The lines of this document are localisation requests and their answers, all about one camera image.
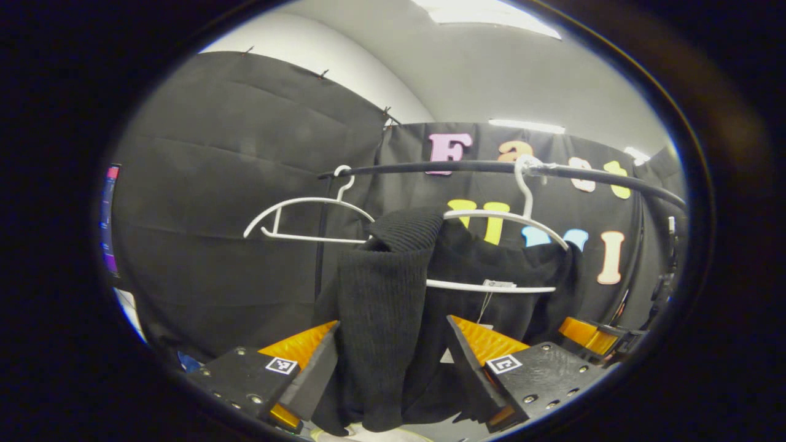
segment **black rod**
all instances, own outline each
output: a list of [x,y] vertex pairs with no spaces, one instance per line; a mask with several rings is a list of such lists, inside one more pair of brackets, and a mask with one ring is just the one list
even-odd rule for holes
[[387,115],[387,117],[388,117],[388,118],[390,118],[390,119],[391,119],[391,121],[395,121],[395,123],[396,123],[396,124],[398,124],[399,126],[401,126],[401,121],[398,121],[397,119],[393,118],[393,115],[389,115],[389,114],[388,114],[388,115]]
[[[343,170],[338,176],[349,175],[374,175],[387,173],[409,173],[427,171],[476,171],[476,172],[501,172],[513,173],[515,164],[501,161],[429,161],[423,163],[382,164],[367,168]],[[660,187],[647,184],[645,181],[629,176],[614,175],[606,171],[570,168],[554,164],[546,164],[530,168],[530,171],[540,175],[557,176],[561,178],[587,179],[603,182],[615,186],[623,186],[642,193],[654,195],[679,207],[683,212],[688,211],[688,205],[677,195]],[[333,172],[318,175],[319,179],[333,176]]]

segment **colorful letter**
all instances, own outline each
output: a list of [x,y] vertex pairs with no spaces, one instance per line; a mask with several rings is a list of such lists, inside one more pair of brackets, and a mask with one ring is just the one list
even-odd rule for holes
[[[581,168],[581,169],[590,169],[592,170],[592,166],[590,166],[589,161],[583,160],[578,157],[571,157],[567,160],[567,165],[572,168]],[[571,178],[571,182],[573,183],[573,187],[579,190],[583,190],[585,192],[592,192],[595,190],[595,182],[590,181],[587,179],[573,179]]]
[[[614,175],[628,176],[628,171],[621,168],[619,166],[619,162],[617,161],[612,161],[610,163],[604,164],[603,169],[606,172],[612,173]],[[612,186],[612,192],[614,192],[614,195],[622,198],[623,200],[630,198],[630,189],[628,189],[627,187]]]
[[[527,247],[540,244],[549,244],[551,242],[549,234],[533,226],[527,226],[521,229],[521,236],[525,238]],[[565,235],[562,237],[562,239],[566,242],[570,241],[573,244],[576,244],[578,249],[581,251],[584,251],[584,243],[589,238],[590,234],[581,229],[570,229],[565,232]]]
[[564,239],[566,242],[570,241],[573,244],[576,244],[578,249],[584,252],[584,243],[590,239],[590,234],[581,229],[570,229],[565,232],[565,235],[562,237],[562,239]]
[[519,140],[504,142],[499,145],[501,155],[497,161],[516,161],[522,155],[533,155],[532,146]]
[[619,254],[625,241],[622,232],[604,232],[601,239],[606,243],[606,256],[603,259],[603,271],[597,276],[600,284],[616,284],[622,275],[619,274]]
[[[431,134],[432,161],[459,161],[464,156],[464,147],[472,145],[469,134]],[[450,175],[449,171],[426,172],[432,175]]]
[[[478,208],[478,204],[470,200],[450,200],[447,202],[447,205],[453,210],[475,210]],[[464,227],[468,229],[469,217],[462,216],[459,219],[461,220],[462,223],[464,223]]]
[[551,238],[549,238],[549,234],[533,226],[526,226],[523,229],[521,229],[521,236],[524,237],[524,244],[526,245],[526,247],[532,247],[533,245],[549,244],[551,242]]
[[[505,203],[488,202],[483,205],[485,210],[495,210],[497,212],[510,212],[510,206]],[[499,245],[502,237],[502,218],[489,218],[486,224],[486,237],[484,240],[493,245]]]

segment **hanger tag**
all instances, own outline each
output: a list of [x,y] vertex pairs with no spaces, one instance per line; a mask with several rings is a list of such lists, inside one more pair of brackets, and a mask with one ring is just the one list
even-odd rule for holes
[[492,281],[491,279],[487,279],[483,281],[483,285],[488,285],[489,287],[516,287],[516,284],[507,281]]
[[[479,326],[486,327],[489,330],[493,330],[494,326],[491,324],[478,324]],[[445,350],[445,354],[439,360],[441,363],[453,363],[453,355],[450,354],[450,349]]]

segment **black sweater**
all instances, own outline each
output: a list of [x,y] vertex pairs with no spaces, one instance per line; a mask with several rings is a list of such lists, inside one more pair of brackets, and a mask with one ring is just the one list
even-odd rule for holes
[[447,208],[392,212],[369,227],[373,238],[343,254],[316,305],[314,324],[341,320],[340,361],[314,413],[328,433],[363,422],[372,431],[440,422],[466,401],[452,364],[441,363],[452,333],[446,315],[476,321],[485,293],[426,289],[426,278],[468,284],[485,279],[555,286],[554,293],[495,293],[481,323],[536,344],[556,337],[581,307],[572,243],[506,249],[474,238]]

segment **fluorescent light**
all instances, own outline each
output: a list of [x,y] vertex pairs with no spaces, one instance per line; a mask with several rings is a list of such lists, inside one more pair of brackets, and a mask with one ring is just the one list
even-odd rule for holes
[[636,149],[634,147],[626,147],[623,150],[623,152],[627,153],[630,156],[632,156],[634,158],[634,164],[637,165],[637,166],[641,166],[642,164],[644,164],[647,161],[649,161],[649,157],[648,156],[644,155],[642,152],[640,152],[638,149]]
[[526,29],[561,40],[560,34],[521,9],[498,0],[412,0],[439,24],[484,23]]
[[553,124],[533,123],[531,121],[516,120],[489,120],[489,124],[494,126],[518,127],[520,129],[531,129],[533,131],[550,132],[552,134],[564,134],[565,128]]

